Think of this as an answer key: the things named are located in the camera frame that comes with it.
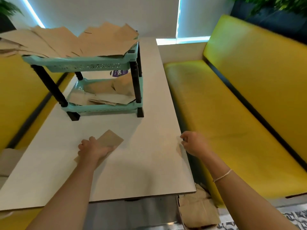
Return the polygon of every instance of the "yellow bench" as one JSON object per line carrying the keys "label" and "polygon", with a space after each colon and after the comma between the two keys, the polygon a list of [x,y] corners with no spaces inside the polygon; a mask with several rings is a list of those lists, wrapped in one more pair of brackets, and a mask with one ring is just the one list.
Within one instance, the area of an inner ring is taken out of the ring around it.
{"label": "yellow bench", "polygon": [[[204,56],[306,161],[307,47],[224,15]],[[260,195],[279,198],[307,192],[307,172],[207,63],[176,62],[164,68],[186,130],[203,133]],[[215,204],[224,206],[203,165],[202,171]]]}
{"label": "yellow bench", "polygon": [[[48,73],[55,82],[63,76],[63,73]],[[48,94],[48,89],[30,65],[25,63],[19,55],[0,58],[0,76],[2,84],[0,89],[1,151],[9,145],[25,121],[41,104]],[[59,85],[61,91],[64,91],[73,76],[73,73],[69,73],[64,78]],[[16,149],[27,147],[31,143],[56,103],[52,96],[20,141],[13,143],[16,144]],[[12,214],[0,212],[1,229],[23,230],[40,210],[40,208],[21,210]]]}

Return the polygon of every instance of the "person's left hand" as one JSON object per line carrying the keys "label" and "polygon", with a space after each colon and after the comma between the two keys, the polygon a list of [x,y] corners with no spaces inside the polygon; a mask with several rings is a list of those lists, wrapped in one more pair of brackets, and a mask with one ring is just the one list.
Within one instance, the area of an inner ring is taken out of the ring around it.
{"label": "person's left hand", "polygon": [[114,147],[102,147],[95,137],[91,136],[89,140],[83,139],[81,144],[78,145],[81,161],[98,162],[100,158],[107,155],[108,152],[115,150]]}

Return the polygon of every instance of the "patterned floor rug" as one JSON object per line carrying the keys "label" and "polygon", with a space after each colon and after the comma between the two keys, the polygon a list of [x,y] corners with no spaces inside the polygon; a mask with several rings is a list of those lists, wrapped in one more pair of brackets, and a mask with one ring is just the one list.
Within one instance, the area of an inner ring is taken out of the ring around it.
{"label": "patterned floor rug", "polygon": [[[293,224],[301,230],[307,230],[307,210],[283,213]],[[223,230],[239,230],[234,222],[221,223],[217,229]]]}

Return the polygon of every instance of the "green plant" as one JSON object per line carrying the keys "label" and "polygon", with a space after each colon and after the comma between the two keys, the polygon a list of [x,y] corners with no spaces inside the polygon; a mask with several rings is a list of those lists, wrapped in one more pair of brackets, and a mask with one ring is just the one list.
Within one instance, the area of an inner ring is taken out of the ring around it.
{"label": "green plant", "polygon": [[13,16],[16,12],[19,12],[22,14],[21,10],[14,4],[8,1],[5,1],[5,0],[0,0],[0,13],[1,14],[4,14],[10,17],[10,16]]}
{"label": "green plant", "polygon": [[263,7],[272,7],[276,11],[284,10],[307,16],[307,0],[245,0],[248,3],[254,3],[255,7],[250,15],[260,12]]}

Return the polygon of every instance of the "hand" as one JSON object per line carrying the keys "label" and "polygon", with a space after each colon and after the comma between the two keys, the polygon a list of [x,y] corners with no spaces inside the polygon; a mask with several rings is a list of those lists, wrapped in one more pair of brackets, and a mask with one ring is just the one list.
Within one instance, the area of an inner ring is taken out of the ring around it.
{"label": "hand", "polygon": [[185,131],[182,133],[180,138],[183,139],[181,144],[185,148],[185,150],[198,158],[202,158],[206,154],[211,152],[210,147],[208,146],[206,139],[202,134],[194,132],[194,131]]}
{"label": "hand", "polygon": [[107,155],[108,152],[115,150],[114,147],[102,147],[95,137],[91,136],[89,140],[83,139],[78,145],[80,151],[78,155],[81,161],[97,163],[100,158]]}

